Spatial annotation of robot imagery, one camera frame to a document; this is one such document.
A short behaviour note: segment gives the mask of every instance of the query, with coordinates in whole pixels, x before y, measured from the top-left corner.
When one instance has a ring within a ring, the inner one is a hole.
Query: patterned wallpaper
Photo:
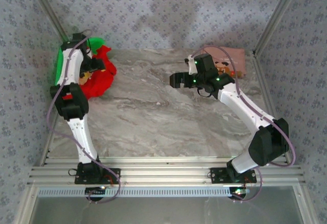
[[[327,0],[293,0],[259,57],[297,162],[327,223]]]
[[[36,0],[0,3],[0,223],[12,223],[48,136],[45,113],[59,38]]]
[[[92,28],[112,48],[253,49],[278,0],[49,0],[66,32]]]

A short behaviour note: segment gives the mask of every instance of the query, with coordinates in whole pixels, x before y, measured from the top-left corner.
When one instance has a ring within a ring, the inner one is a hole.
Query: marble surface
[[[214,98],[195,89],[173,89],[169,76],[186,72],[192,50],[112,50],[118,73],[112,87],[89,100],[88,126],[99,156],[238,155],[251,140],[245,124]],[[265,109],[253,59],[246,56],[247,76],[240,87]],[[71,134],[60,117],[56,129]],[[76,158],[75,144],[54,137],[51,158]]]

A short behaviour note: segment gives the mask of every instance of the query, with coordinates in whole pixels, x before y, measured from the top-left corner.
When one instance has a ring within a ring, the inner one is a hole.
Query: white cable tray
[[[114,196],[117,187],[107,188],[105,193],[95,192],[97,197]],[[38,197],[85,197],[85,188],[40,187]],[[125,187],[119,197],[227,197],[228,187]]]

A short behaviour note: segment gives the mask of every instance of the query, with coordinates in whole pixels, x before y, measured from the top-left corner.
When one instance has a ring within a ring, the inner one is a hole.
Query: green object
[[[91,51],[93,54],[98,54],[97,50],[102,46],[105,45],[106,42],[104,39],[100,37],[91,37],[87,41],[87,46],[91,48]],[[61,48],[59,48],[58,51],[58,57],[57,57],[57,72],[56,72],[56,81],[55,85],[57,85],[57,82],[60,79],[61,71],[62,71],[62,65],[63,65],[63,53]]]

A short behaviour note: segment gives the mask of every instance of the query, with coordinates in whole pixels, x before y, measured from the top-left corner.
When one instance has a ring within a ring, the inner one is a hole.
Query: black mounting plate
[[[121,177],[121,169],[119,168],[111,168],[111,170],[120,178]],[[101,185],[108,185],[108,184],[118,184],[118,180],[115,176],[113,176],[112,173],[110,173],[108,170],[103,169],[103,177],[100,178],[100,180],[96,180],[90,175],[85,175],[83,172],[77,171],[75,176],[75,184],[76,185],[93,185],[93,184],[101,184]]]
[[[227,173],[227,168],[211,168],[210,169],[212,184],[228,184],[228,183],[256,183],[255,171],[248,170],[242,173],[233,181]]]

